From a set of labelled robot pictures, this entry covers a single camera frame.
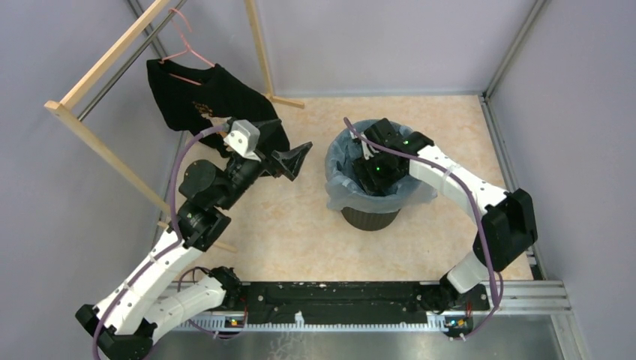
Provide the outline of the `blue plastic trash bag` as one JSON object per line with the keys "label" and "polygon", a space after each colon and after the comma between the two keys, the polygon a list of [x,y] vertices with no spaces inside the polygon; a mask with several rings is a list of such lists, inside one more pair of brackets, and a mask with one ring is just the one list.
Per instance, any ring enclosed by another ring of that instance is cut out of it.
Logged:
{"label": "blue plastic trash bag", "polygon": [[383,151],[366,152],[349,130],[341,131],[325,156],[327,208],[388,214],[430,203],[437,191],[411,175],[409,160]]}

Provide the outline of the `black ribbed trash bin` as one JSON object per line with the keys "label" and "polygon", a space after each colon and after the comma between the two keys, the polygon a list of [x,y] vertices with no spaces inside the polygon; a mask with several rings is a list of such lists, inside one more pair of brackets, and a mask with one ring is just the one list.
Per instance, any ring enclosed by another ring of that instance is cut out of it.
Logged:
{"label": "black ribbed trash bin", "polygon": [[[372,121],[369,127],[360,130],[359,133],[363,133],[373,143],[413,156],[431,143],[426,136],[417,131],[401,132],[400,126],[387,118]],[[410,175],[410,159],[408,158],[409,173],[397,182],[388,195],[368,195],[362,190],[353,172],[353,161],[362,157],[362,149],[358,143],[354,142],[353,148],[361,150],[361,154],[350,156],[351,178],[361,189],[363,206],[366,209],[363,210],[360,205],[348,205],[341,210],[341,213],[349,224],[359,230],[382,230],[395,220],[405,203],[420,188],[421,182]]]}

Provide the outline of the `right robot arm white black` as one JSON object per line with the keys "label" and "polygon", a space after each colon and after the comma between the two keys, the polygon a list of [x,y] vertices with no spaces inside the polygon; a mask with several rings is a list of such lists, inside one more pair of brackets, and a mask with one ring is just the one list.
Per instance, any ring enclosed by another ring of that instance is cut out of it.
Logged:
{"label": "right robot arm white black", "polygon": [[402,135],[383,118],[366,130],[344,121],[363,156],[355,171],[366,191],[378,193],[405,176],[430,185],[462,209],[477,227],[469,253],[440,281],[439,297],[450,309],[470,300],[470,290],[487,281],[494,302],[503,296],[501,272],[538,239],[531,195],[493,185],[452,160],[435,142],[414,131]]}

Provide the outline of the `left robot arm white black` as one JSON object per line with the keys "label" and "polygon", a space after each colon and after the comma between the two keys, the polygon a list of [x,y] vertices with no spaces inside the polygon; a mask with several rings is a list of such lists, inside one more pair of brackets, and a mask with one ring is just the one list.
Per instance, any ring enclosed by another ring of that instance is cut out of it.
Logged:
{"label": "left robot arm white black", "polygon": [[207,160],[194,161],[184,172],[173,167],[169,223],[155,246],[110,295],[76,312],[91,335],[95,359],[144,359],[166,333],[203,311],[237,306],[242,284],[225,266],[175,295],[164,297],[164,291],[221,237],[231,221],[227,210],[262,174],[298,177],[313,145],[278,151],[274,144],[280,129],[280,119],[231,118],[199,132],[199,138],[220,134],[232,149],[230,162],[224,169]]}

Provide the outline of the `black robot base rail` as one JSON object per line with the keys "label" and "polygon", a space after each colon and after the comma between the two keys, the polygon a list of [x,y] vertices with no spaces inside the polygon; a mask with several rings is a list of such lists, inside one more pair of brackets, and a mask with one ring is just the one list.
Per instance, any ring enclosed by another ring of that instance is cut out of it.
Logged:
{"label": "black robot base rail", "polygon": [[250,325],[290,324],[296,314],[308,325],[398,325],[490,308],[483,285],[460,295],[437,282],[349,281],[243,283],[215,310],[246,314]]}

